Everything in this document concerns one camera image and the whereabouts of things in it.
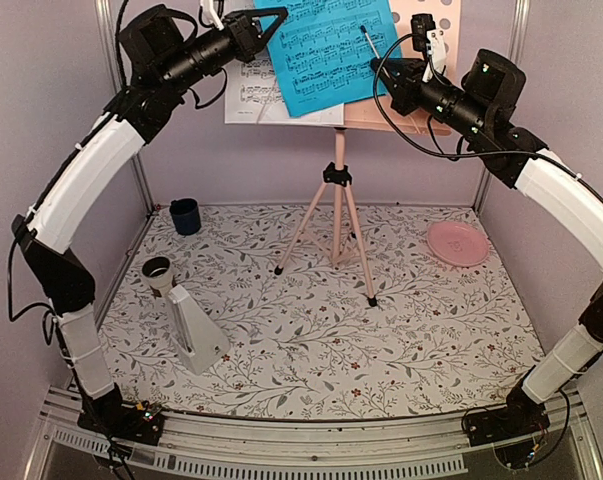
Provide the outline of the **white metronome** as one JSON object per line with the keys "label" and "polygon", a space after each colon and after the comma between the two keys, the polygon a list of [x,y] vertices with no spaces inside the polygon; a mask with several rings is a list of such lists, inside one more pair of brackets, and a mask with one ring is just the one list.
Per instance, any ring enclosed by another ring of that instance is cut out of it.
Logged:
{"label": "white metronome", "polygon": [[166,306],[173,345],[188,371],[202,375],[230,351],[229,337],[183,286],[167,293]]}

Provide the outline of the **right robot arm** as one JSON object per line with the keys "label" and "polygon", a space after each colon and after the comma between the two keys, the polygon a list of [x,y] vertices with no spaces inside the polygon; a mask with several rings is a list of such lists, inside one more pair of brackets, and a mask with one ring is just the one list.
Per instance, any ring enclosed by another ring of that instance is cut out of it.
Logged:
{"label": "right robot arm", "polygon": [[[510,60],[482,49],[461,86],[430,74],[428,61],[374,58],[376,83],[391,96],[392,109],[405,116],[423,109],[458,132],[469,153],[506,186],[535,201],[590,253],[603,272],[603,199],[569,170],[548,146],[510,118],[525,85],[525,74]],[[476,430],[518,436],[546,428],[544,402],[603,353],[603,282],[578,323],[506,397],[505,407],[473,414]]]}

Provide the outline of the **blue cloth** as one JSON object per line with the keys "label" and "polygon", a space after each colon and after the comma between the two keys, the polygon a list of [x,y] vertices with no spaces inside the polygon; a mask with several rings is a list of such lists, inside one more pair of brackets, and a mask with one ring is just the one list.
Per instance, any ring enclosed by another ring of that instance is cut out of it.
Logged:
{"label": "blue cloth", "polygon": [[387,1],[264,0],[255,6],[288,11],[268,52],[291,117],[373,96],[370,61],[397,40]]}

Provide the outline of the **pink music stand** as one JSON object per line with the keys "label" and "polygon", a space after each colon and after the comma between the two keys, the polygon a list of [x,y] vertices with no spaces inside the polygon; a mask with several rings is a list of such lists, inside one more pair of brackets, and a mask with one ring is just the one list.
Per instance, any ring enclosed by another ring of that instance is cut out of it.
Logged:
{"label": "pink music stand", "polygon": [[[415,12],[414,8],[399,1],[387,2],[390,4],[392,17],[397,32],[397,39],[401,34],[411,33],[412,31],[409,23],[411,15]],[[427,12],[433,14],[436,26],[444,32],[444,36],[446,34],[451,34],[452,36],[456,36],[458,34],[458,29],[456,26],[446,28],[441,24],[443,21],[455,22],[457,20],[457,15],[459,12],[458,6],[447,8],[445,6],[438,6],[432,1],[428,1],[426,2],[425,7]],[[444,76],[448,80],[455,74],[457,49],[454,41],[446,40],[445,37],[444,41],[447,51],[447,65]],[[374,58],[379,58],[383,55],[391,56],[393,58],[400,58],[403,55],[412,55],[415,58],[423,59],[422,54],[414,51],[412,46],[400,47],[396,45],[395,42],[387,49],[386,52],[381,54],[377,53]],[[294,242],[298,242],[304,235],[306,226],[311,220],[318,203],[322,199],[324,191],[328,186],[332,186],[334,188],[333,246],[331,250],[327,251],[326,255],[333,265],[338,265],[341,261],[347,259],[349,256],[348,251],[342,249],[341,247],[342,213],[347,211],[350,216],[350,224],[352,227],[351,234],[357,242],[356,251],[360,256],[361,264],[363,266],[363,273],[365,277],[364,284],[367,289],[366,298],[370,306],[376,306],[377,304],[376,293],[372,284],[372,275],[368,267],[364,240],[362,238],[362,232],[356,211],[352,191],[352,177],[345,163],[345,134],[347,130],[352,128],[384,130],[389,129],[393,125],[402,126],[406,124],[411,124],[413,126],[412,130],[415,133],[419,133],[424,130],[426,125],[424,110],[418,109],[408,116],[401,116],[390,111],[390,103],[391,98],[388,96],[383,94],[378,96],[376,93],[373,93],[373,96],[368,99],[343,104],[345,120],[344,125],[342,127],[331,127],[335,131],[335,159],[329,163],[324,170],[320,187],[313,197],[305,216],[303,217],[292,238]]]}

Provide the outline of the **sheet music paper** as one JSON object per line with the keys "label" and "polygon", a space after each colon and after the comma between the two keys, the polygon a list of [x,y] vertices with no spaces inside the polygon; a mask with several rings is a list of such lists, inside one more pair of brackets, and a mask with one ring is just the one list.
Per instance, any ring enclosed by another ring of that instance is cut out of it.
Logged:
{"label": "sheet music paper", "polygon": [[250,63],[233,61],[226,70],[226,124],[342,127],[345,123],[343,104],[290,117],[267,52]]}

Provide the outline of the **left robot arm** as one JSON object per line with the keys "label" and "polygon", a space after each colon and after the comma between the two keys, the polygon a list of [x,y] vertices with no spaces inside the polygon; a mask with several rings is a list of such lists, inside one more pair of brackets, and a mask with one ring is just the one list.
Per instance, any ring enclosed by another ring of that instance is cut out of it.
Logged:
{"label": "left robot arm", "polygon": [[234,60],[253,61],[287,16],[284,7],[232,11],[204,33],[184,37],[177,21],[196,19],[159,4],[118,25],[117,53],[130,61],[129,80],[28,213],[13,220],[15,245],[48,299],[44,306],[56,318],[90,415],[109,434],[122,433],[130,415],[98,338],[95,280],[71,250],[76,230],[120,168],[167,125],[188,90]]}

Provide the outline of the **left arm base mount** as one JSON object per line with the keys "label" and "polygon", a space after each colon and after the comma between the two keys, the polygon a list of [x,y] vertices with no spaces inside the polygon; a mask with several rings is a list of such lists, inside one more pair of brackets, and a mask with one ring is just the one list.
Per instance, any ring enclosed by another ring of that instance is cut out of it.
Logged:
{"label": "left arm base mount", "polygon": [[105,398],[83,404],[77,425],[108,438],[157,446],[163,433],[165,417],[158,404],[144,401],[141,407],[121,400]]}

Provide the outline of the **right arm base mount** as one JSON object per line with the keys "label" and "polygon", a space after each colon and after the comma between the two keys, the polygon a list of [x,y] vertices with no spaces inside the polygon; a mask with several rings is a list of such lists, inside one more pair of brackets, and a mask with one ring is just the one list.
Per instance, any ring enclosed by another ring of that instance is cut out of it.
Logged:
{"label": "right arm base mount", "polygon": [[497,409],[477,408],[466,411],[461,428],[471,446],[480,446],[528,436],[519,443],[494,449],[499,463],[510,470],[521,470],[540,463],[539,454],[550,426],[545,405],[511,404]]}

